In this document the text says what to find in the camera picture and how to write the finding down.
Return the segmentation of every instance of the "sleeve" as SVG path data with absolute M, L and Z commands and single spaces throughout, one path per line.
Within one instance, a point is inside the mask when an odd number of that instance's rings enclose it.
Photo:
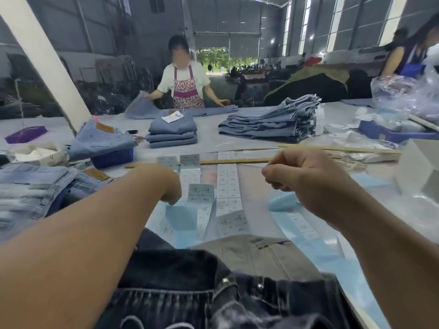
M 157 87 L 157 90 L 163 93 L 167 93 L 171 89 L 171 85 L 169 85 L 169 71 L 168 68 L 165 68 L 163 71 L 162 81 Z
M 210 84 L 209 77 L 206 75 L 206 71 L 204 70 L 200 62 L 197 63 L 197 67 L 198 67 L 198 72 L 200 73 L 200 84 L 203 86 L 209 85 Z

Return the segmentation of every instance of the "floral apron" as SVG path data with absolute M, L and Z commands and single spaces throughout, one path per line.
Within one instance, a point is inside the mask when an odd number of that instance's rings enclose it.
M 177 109 L 204 108 L 204 101 L 197 91 L 192 66 L 189 65 L 190 79 L 177 80 L 177 67 L 174 66 L 174 101 Z

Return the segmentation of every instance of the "white box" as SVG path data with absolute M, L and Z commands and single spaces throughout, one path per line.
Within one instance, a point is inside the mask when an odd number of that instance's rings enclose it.
M 403 193 L 439 204 L 439 141 L 411 139 L 396 167 L 396 181 Z

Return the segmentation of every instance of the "white t-shirt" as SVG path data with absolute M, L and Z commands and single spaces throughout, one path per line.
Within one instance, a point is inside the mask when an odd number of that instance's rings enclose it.
M 192 73 L 194 74 L 195 82 L 197 84 L 198 95 L 203 99 L 203 87 L 210 84 L 209 77 L 200 62 L 191 60 L 189 63 L 192 66 Z M 189 67 L 186 69 L 177 69 L 177 80 L 184 81 L 190 79 Z M 162 81 L 157 87 L 158 91 L 163 93 L 172 90 L 171 95 L 174 96 L 174 64 L 168 65 L 163 71 Z

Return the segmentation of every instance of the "brown leather label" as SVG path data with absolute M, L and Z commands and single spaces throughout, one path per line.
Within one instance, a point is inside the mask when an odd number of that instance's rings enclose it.
M 92 177 L 93 179 L 99 181 L 104 181 L 110 178 L 108 175 L 106 175 L 104 172 L 99 171 L 97 168 L 89 168 L 88 170 L 85 170 L 84 173 L 87 174 L 89 177 Z
M 113 127 L 104 125 L 100 122 L 96 122 L 96 129 L 102 130 L 102 131 L 107 132 L 107 133 L 114 133 Z

